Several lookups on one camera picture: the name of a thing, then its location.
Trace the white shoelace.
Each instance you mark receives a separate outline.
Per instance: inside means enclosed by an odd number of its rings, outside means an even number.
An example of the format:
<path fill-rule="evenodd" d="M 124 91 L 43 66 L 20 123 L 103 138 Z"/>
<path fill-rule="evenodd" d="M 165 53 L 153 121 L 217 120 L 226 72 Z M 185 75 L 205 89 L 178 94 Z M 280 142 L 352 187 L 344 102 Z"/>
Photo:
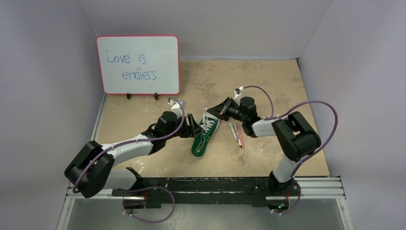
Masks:
<path fill-rule="evenodd" d="M 217 117 L 207 112 L 207 108 L 203 109 L 203 116 L 200 120 L 199 126 L 203 129 L 203 135 L 213 134 L 218 127 L 219 120 Z"/>

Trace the green canvas sneaker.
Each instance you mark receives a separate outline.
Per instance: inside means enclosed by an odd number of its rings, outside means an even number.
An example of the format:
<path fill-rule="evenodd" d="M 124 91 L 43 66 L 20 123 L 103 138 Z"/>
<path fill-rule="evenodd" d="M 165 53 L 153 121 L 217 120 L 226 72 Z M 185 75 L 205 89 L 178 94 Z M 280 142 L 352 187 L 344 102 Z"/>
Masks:
<path fill-rule="evenodd" d="M 210 141 L 211 137 L 213 136 L 213 134 L 211 134 L 211 135 L 208 134 L 206 136 L 204 136 L 203 134 L 200 134 L 194 138 L 194 142 L 193 142 L 193 145 L 191 148 L 191 153 L 194 157 L 201 158 L 204 156 L 207 146 L 209 144 L 209 141 Z"/>

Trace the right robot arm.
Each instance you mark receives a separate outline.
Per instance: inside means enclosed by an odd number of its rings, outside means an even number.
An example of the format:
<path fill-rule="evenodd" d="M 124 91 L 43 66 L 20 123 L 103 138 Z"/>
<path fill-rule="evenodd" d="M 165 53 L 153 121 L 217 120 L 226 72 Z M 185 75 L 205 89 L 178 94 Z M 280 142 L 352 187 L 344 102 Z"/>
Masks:
<path fill-rule="evenodd" d="M 244 133 L 251 138 L 277 137 L 283 156 L 269 175 L 269 189 L 275 195 L 287 190 L 299 162 L 321 146 L 319 135 L 300 112 L 267 120 L 258 116 L 255 100 L 251 97 L 243 97 L 238 103 L 227 98 L 209 108 L 208 113 L 224 121 L 230 118 L 240 121 Z"/>

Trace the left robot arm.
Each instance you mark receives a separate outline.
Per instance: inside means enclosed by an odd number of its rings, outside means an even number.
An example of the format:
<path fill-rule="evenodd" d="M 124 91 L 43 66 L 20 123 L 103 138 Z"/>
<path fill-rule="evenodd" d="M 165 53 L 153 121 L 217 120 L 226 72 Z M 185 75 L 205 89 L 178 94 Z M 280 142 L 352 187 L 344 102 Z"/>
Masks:
<path fill-rule="evenodd" d="M 67 166 L 64 175 L 73 184 L 73 193 L 90 198 L 104 189 L 115 165 L 156 153 L 171 138 L 195 138 L 202 133 L 203 121 L 195 121 L 192 114 L 182 116 L 165 111 L 157 122 L 132 139 L 113 144 L 87 142 Z"/>

